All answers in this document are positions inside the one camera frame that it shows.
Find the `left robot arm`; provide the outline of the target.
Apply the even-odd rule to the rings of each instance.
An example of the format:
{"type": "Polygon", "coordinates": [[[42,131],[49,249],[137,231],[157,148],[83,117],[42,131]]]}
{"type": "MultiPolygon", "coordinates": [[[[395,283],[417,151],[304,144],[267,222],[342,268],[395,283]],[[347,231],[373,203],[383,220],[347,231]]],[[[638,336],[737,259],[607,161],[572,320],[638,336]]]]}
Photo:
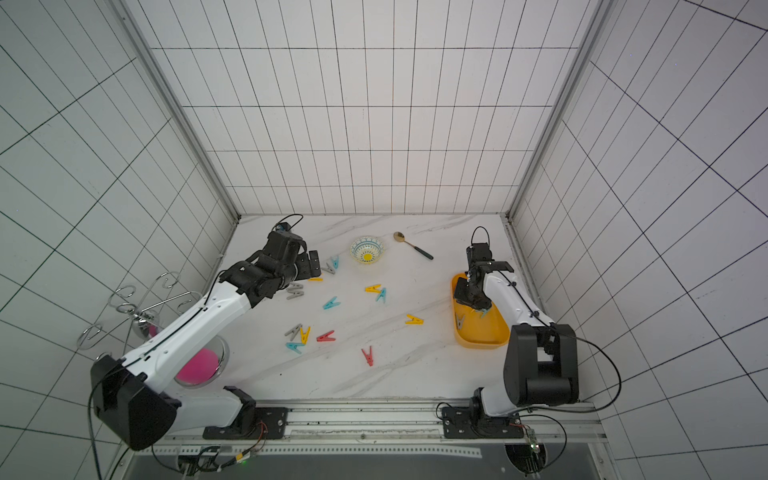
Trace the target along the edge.
{"type": "Polygon", "coordinates": [[[263,251],[223,271],[190,310],[119,359],[105,355],[91,368],[88,405],[130,449],[147,449],[166,435],[202,428],[227,438],[258,431],[256,402],[237,387],[170,393],[181,370],[228,325],[294,281],[321,274],[309,250],[274,259],[263,251]]]}

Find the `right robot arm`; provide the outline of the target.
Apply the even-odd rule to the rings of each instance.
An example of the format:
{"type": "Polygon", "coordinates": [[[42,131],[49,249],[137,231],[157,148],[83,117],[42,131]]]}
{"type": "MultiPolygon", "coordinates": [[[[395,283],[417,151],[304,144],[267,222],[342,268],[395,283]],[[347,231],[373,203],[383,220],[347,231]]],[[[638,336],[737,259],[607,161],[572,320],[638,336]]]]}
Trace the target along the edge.
{"type": "Polygon", "coordinates": [[[480,261],[457,282],[454,299],[475,311],[497,309],[509,334],[501,377],[476,397],[490,417],[551,409],[579,399],[573,329],[558,326],[527,294],[507,262],[480,261]]]}

